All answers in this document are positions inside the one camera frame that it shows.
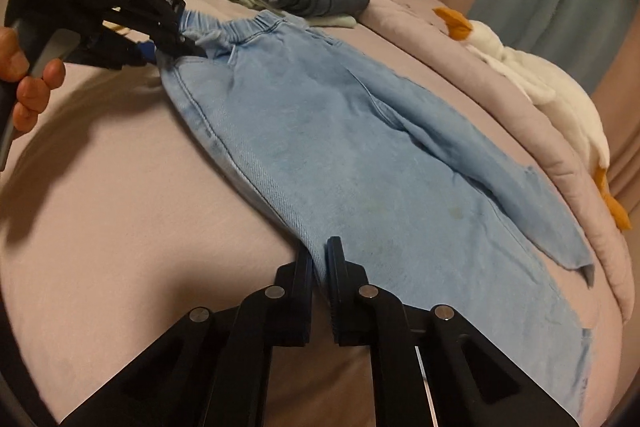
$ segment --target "bed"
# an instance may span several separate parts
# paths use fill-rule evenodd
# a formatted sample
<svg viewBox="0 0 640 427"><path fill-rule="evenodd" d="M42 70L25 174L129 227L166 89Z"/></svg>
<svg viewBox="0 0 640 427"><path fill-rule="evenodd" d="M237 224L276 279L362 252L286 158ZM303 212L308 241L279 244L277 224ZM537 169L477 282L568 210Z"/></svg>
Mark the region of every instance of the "bed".
<svg viewBox="0 0 640 427"><path fill-rule="evenodd" d="M254 14L226 0L187 3L220 20ZM582 425L601 425L633 308L626 244L586 170L535 108L488 68L463 82L430 52L434 41L417 38L427 25L445 42L432 12L440 4L372 0L358 26L328 32L427 87L556 184L593 247L593 286L538 253L591 330ZM2 177L0 277L24 362L60 420L185 311L224 309L268 285L293 259L294 242L194 147L154 68L113 73L71 64L52 103L33 135L14 144ZM540 135L526 132L522 120L542 128ZM323 319L326 309L316 301L309 348L274 354L267 425L373 425L367 353L335 347Z"/></svg>

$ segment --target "stuffed goose toy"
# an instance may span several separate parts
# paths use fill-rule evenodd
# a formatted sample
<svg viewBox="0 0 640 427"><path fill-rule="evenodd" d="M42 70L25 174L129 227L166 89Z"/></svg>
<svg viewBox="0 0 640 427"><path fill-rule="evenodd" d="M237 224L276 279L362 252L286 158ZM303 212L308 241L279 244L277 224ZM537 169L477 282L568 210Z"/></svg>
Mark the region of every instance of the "stuffed goose toy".
<svg viewBox="0 0 640 427"><path fill-rule="evenodd" d="M433 11L444 20L449 37L505 76L546 115L593 177L617 227L630 229L625 209L609 194L609 143L600 115L580 84L548 60L504 46L498 35L480 21L469 21L446 7Z"/></svg>

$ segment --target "finger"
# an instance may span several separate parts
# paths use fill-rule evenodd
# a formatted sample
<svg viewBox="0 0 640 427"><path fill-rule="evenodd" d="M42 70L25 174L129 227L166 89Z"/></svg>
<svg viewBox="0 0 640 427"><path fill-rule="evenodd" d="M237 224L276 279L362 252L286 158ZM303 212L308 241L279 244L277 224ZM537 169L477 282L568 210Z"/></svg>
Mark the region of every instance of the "finger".
<svg viewBox="0 0 640 427"><path fill-rule="evenodd" d="M29 132L38 123L38 114L18 102L14 107L14 127L19 132Z"/></svg>
<svg viewBox="0 0 640 427"><path fill-rule="evenodd" d="M44 68L42 78L47 86L49 86L49 89L58 89L62 86L62 82L65 80L65 75L65 63L59 58L54 58Z"/></svg>
<svg viewBox="0 0 640 427"><path fill-rule="evenodd" d="M29 62L20 50L18 35L11 28L0 28L0 78L17 82L29 70Z"/></svg>
<svg viewBox="0 0 640 427"><path fill-rule="evenodd" d="M37 113L41 113L47 108L50 95L51 90L44 80L32 76L25 76L18 84L16 92L18 102Z"/></svg>

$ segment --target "jeans seam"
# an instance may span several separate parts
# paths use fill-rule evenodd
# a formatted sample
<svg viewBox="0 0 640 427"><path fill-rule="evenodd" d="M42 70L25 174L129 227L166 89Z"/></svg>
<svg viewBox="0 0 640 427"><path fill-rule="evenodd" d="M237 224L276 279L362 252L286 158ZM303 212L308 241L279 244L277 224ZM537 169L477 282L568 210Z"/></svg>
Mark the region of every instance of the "jeans seam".
<svg viewBox="0 0 640 427"><path fill-rule="evenodd" d="M242 46L243 44L247 44L249 42L251 42L252 40L254 40L256 37L259 37L260 35L264 35L267 33L271 33L273 32L275 29L278 28L278 26L280 26L282 23L284 22L283 19L277 20L276 22L274 22L271 26L268 26L267 28L258 30L255 33L252 33L251 35L245 37L244 39L242 39L241 41L238 42L234 42L233 44L235 46Z"/></svg>
<svg viewBox="0 0 640 427"><path fill-rule="evenodd" d="M349 73L351 73L351 76L352 76L353 78L355 78L355 79L356 79L356 82L357 82L357 83L359 83L359 84L362 86L362 89L364 89L364 90L365 90L365 92L367 93L367 95L369 95L369 99L371 100L371 103L373 104L373 107L375 107L375 108L376 108L376 112L380 115L380 117L381 117L381 118L382 118L386 123L388 123L388 124L389 124L389 126L391 126L391 128L392 128L392 129L399 129L398 124L393 123L393 122L391 121L391 119L390 119L386 114L384 114L384 112L382 111L382 109L378 106L378 99L376 99L376 97L375 97L375 96L373 96L373 95L371 94L371 92L370 92L369 88L368 88L367 86L365 86L365 85L360 81L360 79L359 79L357 76L355 76L355 75L351 72L351 70L350 70L349 68L346 68L346 69L347 69L347 71L349 71Z"/></svg>
<svg viewBox="0 0 640 427"><path fill-rule="evenodd" d="M175 76L176 76L176 79L178 80L178 85L180 86L180 89L182 89L182 92L187 97L187 100L189 101L189 103L196 109L198 116L203 121L207 130L209 130L209 132L211 133L211 136L214 136L216 140L220 143L220 146L223 148L224 152L226 153L226 157L229 159L229 162L231 163L231 165L233 165L233 168L236 170L236 172L240 174L244 182L246 182L252 188L252 190L254 190L255 193L260 196L260 199L265 203L266 206L268 206L271 209L273 214L280 220L280 222L284 225L284 227L286 227L287 230L290 230L290 226L287 224L287 221L280 215L279 211L277 211L276 208L273 207L273 205L265 198L264 194L262 194L260 190L258 190L258 187L256 187L255 184L246 176L246 174L242 172L242 169L238 167L238 164L236 163L236 161L234 160L231 154L231 151L226 146L224 140L213 130L213 127L209 119L204 115L204 111L200 107L200 104L193 98L191 91L189 91L189 89L187 88L186 84L182 79L182 75L178 72L178 70L175 71Z"/></svg>
<svg viewBox="0 0 640 427"><path fill-rule="evenodd" d="M476 187L474 187L471 184L471 187L473 187L474 190L480 192L480 190L478 190ZM548 284L549 288L551 288L551 290L556 294L556 296L558 296L558 298L560 299L564 299L564 296L561 294L559 288L556 288L556 283L555 280L553 278L553 276L549 273L549 270L546 269L545 264L540 261L540 259L538 258L538 256L532 252L529 249L529 245L525 245L519 238L516 237L516 235L513 233L513 231L508 227L507 223L505 222L503 216L500 215L500 212L498 212L495 208L495 203L491 200L491 198L486 198L489 206L491 207L491 210L494 211L495 217L497 217L498 221L500 222L500 224L502 225L502 227L507 231L507 233L509 233L509 235L511 235L511 237L513 237L513 240L518 243L520 245L520 247L523 249L524 253L533 261L535 261L536 263L538 263L538 265L540 265L540 267L546 272L546 274L549 276L549 278L551 279L551 283Z"/></svg>

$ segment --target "light blue jeans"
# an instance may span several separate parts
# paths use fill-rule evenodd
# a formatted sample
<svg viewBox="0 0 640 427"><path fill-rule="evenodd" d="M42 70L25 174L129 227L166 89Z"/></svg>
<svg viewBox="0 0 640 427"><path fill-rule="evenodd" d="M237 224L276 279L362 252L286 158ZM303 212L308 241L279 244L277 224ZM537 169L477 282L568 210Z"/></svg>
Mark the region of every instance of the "light blue jeans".
<svg viewBox="0 0 640 427"><path fill-rule="evenodd" d="M302 19L187 12L182 29L209 57L159 54L165 89L238 190L306 244L320 280L339 235L373 284L454 306L578 417L590 332L531 244L585 273L591 253L545 177Z"/></svg>

